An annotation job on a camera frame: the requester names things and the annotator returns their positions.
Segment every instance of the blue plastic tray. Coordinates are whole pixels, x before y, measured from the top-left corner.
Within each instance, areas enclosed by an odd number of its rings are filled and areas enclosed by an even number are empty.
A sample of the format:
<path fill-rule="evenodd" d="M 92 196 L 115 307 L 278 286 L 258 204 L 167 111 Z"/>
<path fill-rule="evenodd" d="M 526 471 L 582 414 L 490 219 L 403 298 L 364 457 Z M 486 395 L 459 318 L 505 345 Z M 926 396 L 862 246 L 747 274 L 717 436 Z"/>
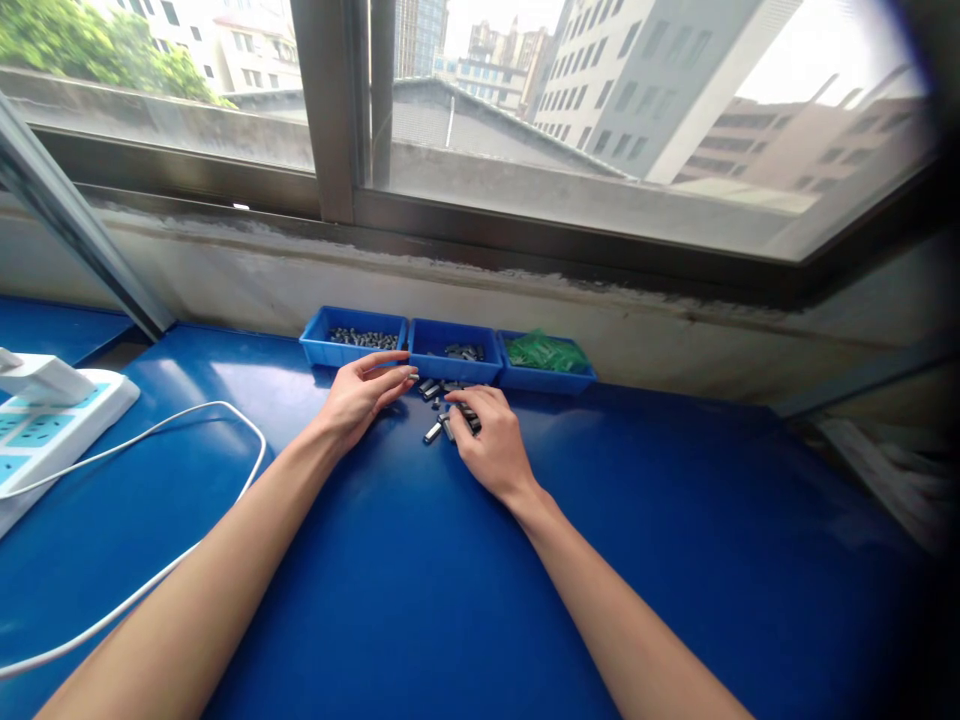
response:
<path fill-rule="evenodd" d="M 559 395 L 579 395 L 597 381 L 597 374 L 593 371 L 592 365 L 588 365 L 586 370 L 580 373 L 559 373 L 553 372 L 552 370 L 535 370 L 534 368 L 515 367 L 511 365 L 510 355 L 507 353 L 505 341 L 523 337 L 524 335 L 526 335 L 526 333 L 497 330 L 497 348 L 500 351 L 500 358 L 503 361 L 503 372 L 500 373 L 500 382 L 498 383 L 500 387 L 549 392 Z M 562 340 L 563 342 L 577 345 L 577 343 L 570 338 L 551 336 L 551 339 Z"/>
<path fill-rule="evenodd" d="M 410 364 L 423 377 L 451 382 L 492 383 L 502 369 L 497 339 L 490 328 L 415 318 L 407 336 Z M 484 362 L 448 358 L 448 345 L 481 345 Z"/>
<path fill-rule="evenodd" d="M 300 336 L 300 344 L 303 345 L 303 350 L 307 354 L 307 362 L 311 365 L 343 367 L 365 355 L 380 352 L 377 348 L 331 342 L 330 330 L 338 327 L 356 328 L 357 332 L 361 333 L 382 332 L 397 335 L 399 336 L 397 349 L 403 349 L 407 335 L 407 319 L 399 315 L 382 315 L 326 305 L 313 316 L 307 324 L 307 329 Z"/>

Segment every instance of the blue workbench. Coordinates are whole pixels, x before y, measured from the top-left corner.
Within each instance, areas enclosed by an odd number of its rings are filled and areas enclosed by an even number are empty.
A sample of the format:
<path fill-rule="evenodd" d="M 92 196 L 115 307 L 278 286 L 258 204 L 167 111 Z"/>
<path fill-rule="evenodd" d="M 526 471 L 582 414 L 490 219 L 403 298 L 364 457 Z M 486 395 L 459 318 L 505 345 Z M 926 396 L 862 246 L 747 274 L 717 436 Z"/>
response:
<path fill-rule="evenodd" d="M 134 328 L 120 312 L 0 296 L 0 347 L 79 365 Z"/>
<path fill-rule="evenodd" d="M 100 451 L 222 399 L 272 453 L 332 373 L 293 340 L 178 326 Z M 598 385 L 508 395 L 586 538 L 758 717 L 850 717 L 897 651 L 919 551 L 769 411 Z M 410 395 L 321 493 L 210 717 L 616 717 L 533 550 Z M 229 507 L 256 440 L 225 411 L 61 480 L 0 541 L 0 663 L 86 628 Z M 92 649 L 0 684 L 30 717 Z"/>

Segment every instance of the power cord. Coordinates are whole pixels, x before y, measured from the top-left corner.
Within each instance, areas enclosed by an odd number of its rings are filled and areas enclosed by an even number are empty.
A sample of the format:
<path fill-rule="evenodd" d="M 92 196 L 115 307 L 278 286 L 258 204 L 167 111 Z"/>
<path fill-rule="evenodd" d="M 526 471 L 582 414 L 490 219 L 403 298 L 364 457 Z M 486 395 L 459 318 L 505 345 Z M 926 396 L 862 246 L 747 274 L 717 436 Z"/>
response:
<path fill-rule="evenodd" d="M 124 450 L 124 449 L 130 447 L 131 445 L 140 442 L 140 441 L 143 440 L 145 437 L 147 437 L 148 435 L 156 432 L 157 430 L 159 430 L 160 428 L 162 428 L 162 427 L 163 427 L 164 425 L 166 425 L 167 423 L 171 423 L 171 422 L 173 422 L 174 420 L 177 420 L 178 418 L 183 417 L 184 415 L 187 415 L 187 414 L 189 414 L 189 413 L 194 412 L 195 410 L 202 410 L 203 408 L 214 407 L 214 406 L 216 406 L 216 405 L 221 405 L 221 406 L 227 408 L 227 409 L 230 410 L 234 415 L 236 415 L 238 418 L 240 418 L 241 420 L 243 420 L 243 422 L 245 422 L 245 423 L 247 424 L 247 427 L 249 427 L 251 430 L 253 430 L 253 432 L 256 433 L 257 437 L 260 439 L 260 454 L 257 455 L 257 461 L 253 464 L 253 469 L 250 471 L 250 475 L 247 477 L 247 481 L 243 484 L 243 487 L 240 489 L 240 494 L 237 496 L 237 499 L 233 501 L 233 505 L 236 505 L 236 504 L 240 501 L 240 498 L 243 497 L 244 493 L 247 492 L 247 489 L 248 489 L 248 488 L 250 487 L 250 485 L 253 483 L 253 479 L 257 476 L 257 472 L 260 470 L 260 465 L 263 463 L 263 456 L 264 456 L 264 455 L 266 454 L 266 452 L 267 452 L 267 439 L 263 436 L 263 433 L 260 432 L 260 428 L 258 428 L 256 425 L 254 425 L 254 424 L 250 421 L 250 419 L 247 418 L 246 415 L 244 415 L 242 412 L 240 412 L 239 410 L 237 410 L 237 409 L 236 409 L 233 405 L 231 405 L 230 403 L 224 402 L 223 400 L 214 400 L 213 402 L 203 403 L 202 405 L 195 405 L 194 407 L 189 408 L 189 409 L 187 409 L 187 410 L 184 410 L 183 412 L 178 412 L 176 415 L 171 415 L 170 417 L 168 417 L 168 418 L 167 418 L 166 420 L 164 420 L 163 422 L 157 423 L 156 425 L 154 425 L 152 428 L 150 428 L 150 429 L 147 430 L 146 432 L 140 433 L 140 434 L 137 435 L 135 438 L 133 438 L 133 439 L 131 439 L 131 440 L 127 440 L 125 443 L 122 443 L 122 444 L 120 444 L 120 445 L 117 445 L 116 447 L 111 448 L 110 450 L 107 450 L 107 451 L 105 451 L 105 452 L 102 452 L 102 453 L 100 453 L 99 455 L 94 455 L 94 456 L 91 457 L 91 458 L 87 458 L 87 459 L 84 460 L 83 462 L 79 462 L 79 463 L 76 463 L 75 465 L 71 465 L 70 467 L 65 468 L 64 470 L 61 470 L 61 471 L 58 472 L 58 473 L 54 473 L 53 475 L 50 475 L 49 477 L 45 477 L 43 480 L 38 480 L 37 482 L 32 483 L 31 485 L 28 485 L 27 487 L 20 488 L 20 489 L 18 489 L 18 490 L 15 490 L 14 492 L 7 493 L 6 495 L 0 495 L 0 500 L 6 500 L 6 499 L 8 499 L 8 498 L 16 497 L 17 495 L 22 495 L 22 494 L 24 494 L 24 493 L 26 493 L 26 492 L 30 492 L 31 490 L 34 490 L 34 489 L 40 487 L 41 485 L 44 485 L 45 483 L 53 482 L 53 481 L 56 480 L 57 478 L 59 478 L 59 477 L 61 477 L 61 476 L 63 476 L 63 475 L 66 475 L 66 474 L 69 473 L 69 472 L 73 472 L 74 470 L 78 470 L 79 468 L 82 468 L 82 467 L 84 467 L 85 465 L 89 465 L 89 464 L 92 463 L 92 462 L 96 462 L 97 460 L 101 460 L 101 459 L 107 457 L 108 455 L 112 455 L 112 454 L 115 453 L 115 452 L 119 452 L 120 450 Z M 193 547 L 191 547 L 190 549 L 188 549 L 188 550 L 187 550 L 185 553 L 183 553 L 180 557 L 178 557 L 178 558 L 177 558 L 176 560 L 174 560 L 172 563 L 170 563 L 169 565 L 167 565 L 163 570 L 161 570 L 161 571 L 158 572 L 156 575 L 154 575 L 152 578 L 150 578 L 150 580 L 148 580 L 145 585 L 143 585 L 139 590 L 137 590 L 135 593 L 133 593 L 133 595 L 131 595 L 131 596 L 128 597 L 126 600 L 124 600 L 122 603 L 120 603 L 116 608 L 114 608 L 114 609 L 113 609 L 108 615 L 106 615 L 103 619 L 99 620 L 96 624 L 91 625 L 88 629 L 84 630 L 82 633 L 80 633 L 79 635 L 77 635 L 77 636 L 76 636 L 75 638 L 73 638 L 72 640 L 69 640 L 68 642 L 65 642 L 63 645 L 60 645 L 59 647 L 55 647 L 53 650 L 48 650 L 48 651 L 45 652 L 45 653 L 41 653 L 41 654 L 39 654 L 39 655 L 35 655 L 35 656 L 32 657 L 32 658 L 27 658 L 26 660 L 21 660 L 20 662 L 14 663 L 13 665 L 7 665 L 6 667 L 0 667 L 0 680 L 6 680 L 6 679 L 8 679 L 8 678 L 12 678 L 12 677 L 15 677 L 15 676 L 17 676 L 17 675 L 21 675 L 22 673 L 25 673 L 25 672 L 27 672 L 27 671 L 29 671 L 29 670 L 33 670 L 34 668 L 38 668 L 38 667 L 40 667 L 41 665 L 46 665 L 47 663 L 52 662 L 52 661 L 56 660 L 57 658 L 61 658 L 61 657 L 63 657 L 64 655 L 66 655 L 67 653 L 69 653 L 69 652 L 71 652 L 71 651 L 73 651 L 73 650 L 76 650 L 78 647 L 80 647 L 81 645 L 83 645 L 83 643 L 87 642 L 87 640 L 89 640 L 90 638 L 94 637 L 97 633 L 99 633 L 101 630 L 103 630 L 104 628 L 106 628 L 107 626 L 109 626 L 110 623 L 112 623 L 112 622 L 113 622 L 114 620 L 116 620 L 118 617 L 120 617 L 121 615 L 123 615 L 123 613 L 125 613 L 127 610 L 129 610 L 131 607 L 133 607 L 133 605 L 135 605 L 135 604 L 137 603 L 137 601 L 139 601 L 144 595 L 146 595 L 148 592 L 150 592 L 150 590 L 152 590 L 154 587 L 156 587 L 156 586 L 160 583 L 160 581 L 163 580 L 167 575 L 169 575 L 171 572 L 173 572 L 173 569 L 174 569 L 175 567 L 177 567 L 177 565 L 179 565 L 181 562 L 183 562 L 183 559 L 184 559 L 185 557 L 187 557 L 187 555 L 189 555 L 189 554 L 192 553 L 194 550 L 196 550 L 196 549 L 197 549 L 197 546 L 198 546 L 199 544 L 200 544 L 200 543 L 198 542 L 196 545 L 194 545 Z"/>

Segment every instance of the sky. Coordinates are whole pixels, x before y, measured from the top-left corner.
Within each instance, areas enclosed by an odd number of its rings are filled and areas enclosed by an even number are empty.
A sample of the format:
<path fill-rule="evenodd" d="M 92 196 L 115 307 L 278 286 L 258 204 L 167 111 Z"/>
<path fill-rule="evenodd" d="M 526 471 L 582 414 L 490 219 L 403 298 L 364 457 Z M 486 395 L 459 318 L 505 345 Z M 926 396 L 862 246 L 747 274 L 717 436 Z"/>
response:
<path fill-rule="evenodd" d="M 516 16 L 520 32 L 542 26 L 554 33 L 563 0 L 450 0 L 448 8 L 444 54 L 462 57 L 467 54 L 471 26 L 483 20 L 491 29 L 507 32 Z M 820 100 L 835 105 L 854 88 L 874 87 L 902 63 L 910 63 L 909 51 L 885 0 L 804 0 L 737 95 L 770 103 L 809 100 L 831 75 L 839 73 Z M 921 92 L 919 76 L 908 73 L 888 94 Z"/>

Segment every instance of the left hand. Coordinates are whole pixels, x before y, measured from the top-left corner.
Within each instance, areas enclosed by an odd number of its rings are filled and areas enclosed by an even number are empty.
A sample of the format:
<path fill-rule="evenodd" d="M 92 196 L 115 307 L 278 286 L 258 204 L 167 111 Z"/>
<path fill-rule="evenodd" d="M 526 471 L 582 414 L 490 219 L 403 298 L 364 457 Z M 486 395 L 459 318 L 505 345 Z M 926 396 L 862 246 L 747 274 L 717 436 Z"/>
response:
<path fill-rule="evenodd" d="M 332 434 L 339 455 L 352 450 L 377 414 L 413 387 L 410 375 L 417 372 L 415 367 L 378 367 L 409 357 L 406 350 L 373 353 L 337 372 L 327 402 L 311 426 Z"/>

